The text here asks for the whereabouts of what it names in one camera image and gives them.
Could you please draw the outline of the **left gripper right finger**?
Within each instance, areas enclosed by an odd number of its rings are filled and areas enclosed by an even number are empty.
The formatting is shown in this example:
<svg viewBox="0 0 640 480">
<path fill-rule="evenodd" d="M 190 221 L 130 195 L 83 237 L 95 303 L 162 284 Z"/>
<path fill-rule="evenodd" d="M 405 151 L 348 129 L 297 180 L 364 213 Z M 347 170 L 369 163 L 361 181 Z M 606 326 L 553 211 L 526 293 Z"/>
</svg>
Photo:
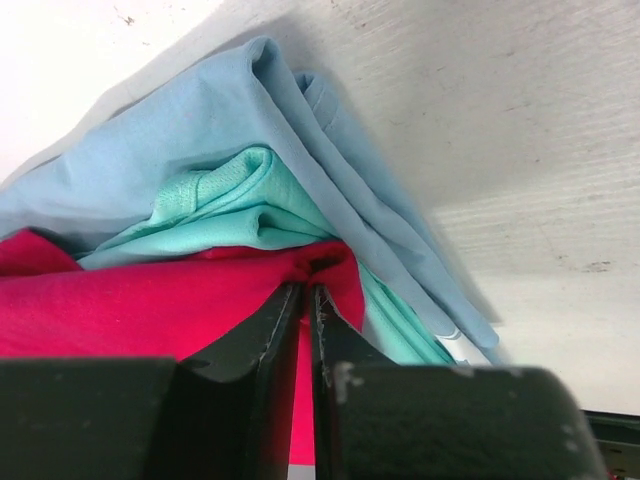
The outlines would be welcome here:
<svg viewBox="0 0 640 480">
<path fill-rule="evenodd" d="M 311 300 L 320 479 L 603 479 L 584 414 L 551 372 L 403 366 Z"/>
</svg>

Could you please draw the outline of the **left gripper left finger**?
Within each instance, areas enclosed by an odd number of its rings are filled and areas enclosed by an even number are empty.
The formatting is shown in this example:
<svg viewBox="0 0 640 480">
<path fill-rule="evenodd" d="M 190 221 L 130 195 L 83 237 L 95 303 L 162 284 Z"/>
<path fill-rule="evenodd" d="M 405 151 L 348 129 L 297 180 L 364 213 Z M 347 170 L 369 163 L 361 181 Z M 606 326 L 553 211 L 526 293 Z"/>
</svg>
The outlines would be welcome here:
<svg viewBox="0 0 640 480">
<path fill-rule="evenodd" d="M 5 359 L 5 479 L 283 479 L 303 288 L 183 361 Z"/>
</svg>

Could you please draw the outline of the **red polo shirt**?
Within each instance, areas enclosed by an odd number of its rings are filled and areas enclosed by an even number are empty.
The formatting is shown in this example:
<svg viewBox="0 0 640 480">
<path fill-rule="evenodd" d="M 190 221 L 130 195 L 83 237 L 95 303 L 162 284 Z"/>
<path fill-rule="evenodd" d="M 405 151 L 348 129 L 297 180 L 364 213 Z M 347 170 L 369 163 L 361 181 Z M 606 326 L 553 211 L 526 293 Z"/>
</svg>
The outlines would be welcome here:
<svg viewBox="0 0 640 480">
<path fill-rule="evenodd" d="M 325 287 L 354 326 L 364 297 L 340 241 L 262 251 L 213 248 L 179 260 L 86 270 L 24 230 L 1 244 L 5 359 L 168 357 L 183 361 L 253 315 L 281 286 L 303 288 L 289 465 L 313 465 L 311 300 Z"/>
</svg>

